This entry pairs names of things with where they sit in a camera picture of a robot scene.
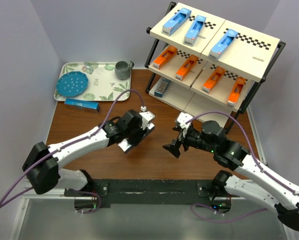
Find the blue silver R&O toothpaste box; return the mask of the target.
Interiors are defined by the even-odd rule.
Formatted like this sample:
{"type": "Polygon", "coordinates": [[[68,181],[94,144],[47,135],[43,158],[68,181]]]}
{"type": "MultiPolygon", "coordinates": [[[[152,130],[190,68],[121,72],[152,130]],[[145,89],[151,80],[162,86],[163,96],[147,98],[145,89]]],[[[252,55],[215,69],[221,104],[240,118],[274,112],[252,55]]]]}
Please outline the blue silver R&O toothpaste box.
{"type": "Polygon", "coordinates": [[[98,102],[95,101],[84,101],[84,100],[78,100],[73,98],[67,98],[64,101],[64,104],[83,111],[94,111],[94,112],[100,111],[100,105],[98,102]]]}

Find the orange Curaprox box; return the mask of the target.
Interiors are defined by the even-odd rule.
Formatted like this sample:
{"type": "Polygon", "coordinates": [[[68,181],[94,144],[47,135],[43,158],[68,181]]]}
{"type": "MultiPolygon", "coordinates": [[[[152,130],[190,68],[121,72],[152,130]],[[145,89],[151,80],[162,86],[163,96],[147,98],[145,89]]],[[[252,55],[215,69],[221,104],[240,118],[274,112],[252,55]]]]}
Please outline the orange Curaprox box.
{"type": "Polygon", "coordinates": [[[197,56],[193,54],[190,55],[176,72],[175,78],[180,81],[183,81],[184,78],[188,75],[188,73],[192,70],[192,68],[196,65],[198,59],[199,58],[197,56]]]}
{"type": "Polygon", "coordinates": [[[227,99],[227,106],[230,106],[230,107],[234,107],[235,104],[237,103],[240,95],[241,95],[241,92],[242,92],[242,89],[244,87],[244,85],[246,84],[246,79],[243,78],[243,77],[238,77],[234,83],[234,86],[230,92],[230,95],[227,99]]]}
{"type": "Polygon", "coordinates": [[[168,46],[154,61],[153,67],[161,69],[169,60],[171,60],[177,53],[178,49],[174,46],[168,46]]]}

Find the orange Curaprox box flap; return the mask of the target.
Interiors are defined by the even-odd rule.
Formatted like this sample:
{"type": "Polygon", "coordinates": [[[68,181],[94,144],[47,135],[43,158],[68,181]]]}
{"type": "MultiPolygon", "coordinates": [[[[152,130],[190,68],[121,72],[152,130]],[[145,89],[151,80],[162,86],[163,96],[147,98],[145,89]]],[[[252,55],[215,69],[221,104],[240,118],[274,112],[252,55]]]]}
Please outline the orange Curaprox box flap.
{"type": "Polygon", "coordinates": [[[226,70],[220,66],[218,66],[213,73],[210,75],[210,77],[205,81],[203,84],[202,90],[209,94],[213,88],[217,85],[219,80],[223,77],[226,70]]]}

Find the light blue Curaprox box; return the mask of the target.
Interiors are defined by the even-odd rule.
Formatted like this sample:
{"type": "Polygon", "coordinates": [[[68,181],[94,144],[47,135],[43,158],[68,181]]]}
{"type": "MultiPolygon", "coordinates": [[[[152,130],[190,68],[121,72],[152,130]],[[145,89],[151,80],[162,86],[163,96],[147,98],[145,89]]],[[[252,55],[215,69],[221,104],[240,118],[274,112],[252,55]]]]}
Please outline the light blue Curaprox box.
{"type": "Polygon", "coordinates": [[[199,33],[201,32],[201,30],[204,27],[204,24],[206,22],[206,17],[205,16],[201,16],[201,15],[197,15],[193,21],[193,23],[191,24],[190,28],[188,29],[187,33],[185,34],[184,37],[184,41],[183,44],[193,47],[199,33]]]}
{"type": "Polygon", "coordinates": [[[233,29],[227,30],[223,37],[211,48],[208,57],[218,61],[229,46],[234,42],[238,34],[239,33],[233,29]]]}
{"type": "Polygon", "coordinates": [[[162,26],[162,33],[171,36],[187,21],[191,13],[191,10],[181,8],[162,26]]]}

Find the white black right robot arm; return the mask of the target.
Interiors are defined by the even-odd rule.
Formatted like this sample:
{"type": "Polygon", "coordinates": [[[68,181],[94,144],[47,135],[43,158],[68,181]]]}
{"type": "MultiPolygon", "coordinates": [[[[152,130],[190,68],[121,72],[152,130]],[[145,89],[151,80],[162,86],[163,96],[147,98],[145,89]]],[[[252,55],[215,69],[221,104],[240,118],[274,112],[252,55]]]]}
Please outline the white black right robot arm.
{"type": "Polygon", "coordinates": [[[243,183],[241,179],[226,171],[220,171],[213,180],[212,191],[222,197],[226,193],[240,196],[263,205],[277,213],[285,226],[299,231],[299,186],[284,179],[279,174],[254,158],[252,152],[239,143],[229,140],[225,130],[216,121],[202,124],[201,131],[191,123],[177,124],[173,130],[179,133],[163,148],[173,156],[180,156],[180,147],[185,151],[195,148],[213,154],[213,159],[222,167],[237,172],[253,183],[243,183]]]}

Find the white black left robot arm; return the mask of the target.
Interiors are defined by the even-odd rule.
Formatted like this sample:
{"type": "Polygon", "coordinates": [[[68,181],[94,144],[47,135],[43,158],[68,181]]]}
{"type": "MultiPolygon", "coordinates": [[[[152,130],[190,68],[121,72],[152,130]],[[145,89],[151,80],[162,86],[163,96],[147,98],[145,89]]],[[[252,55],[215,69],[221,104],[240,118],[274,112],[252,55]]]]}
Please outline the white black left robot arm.
{"type": "Polygon", "coordinates": [[[66,188],[88,196],[93,191],[90,175],[85,170],[68,170],[65,165],[99,149],[117,144],[124,153],[136,147],[155,128],[155,115],[150,111],[128,110],[92,130],[56,144],[35,144],[22,170],[36,194],[54,188],[66,188]]]}

